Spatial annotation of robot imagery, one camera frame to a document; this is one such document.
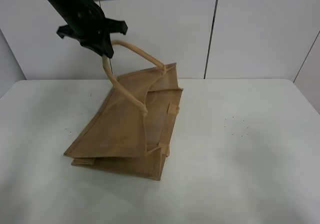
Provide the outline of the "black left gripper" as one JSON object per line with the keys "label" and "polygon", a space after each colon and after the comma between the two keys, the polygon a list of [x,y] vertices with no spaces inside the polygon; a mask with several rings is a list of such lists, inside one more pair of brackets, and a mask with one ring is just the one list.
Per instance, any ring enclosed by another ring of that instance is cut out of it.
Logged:
{"label": "black left gripper", "polygon": [[108,58],[114,55],[110,34],[125,35],[128,31],[125,21],[106,18],[100,6],[92,0],[76,2],[59,14],[67,22],[56,32],[60,38],[75,39],[82,47]]}

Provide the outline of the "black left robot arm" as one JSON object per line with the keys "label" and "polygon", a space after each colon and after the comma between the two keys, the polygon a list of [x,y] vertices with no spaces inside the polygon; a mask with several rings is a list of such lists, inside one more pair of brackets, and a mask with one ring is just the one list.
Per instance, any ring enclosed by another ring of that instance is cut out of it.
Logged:
{"label": "black left robot arm", "polygon": [[100,56],[113,57],[110,34],[125,35],[128,31],[125,21],[106,18],[101,7],[93,0],[48,1],[67,23],[56,32],[60,38],[75,39],[82,47]]}

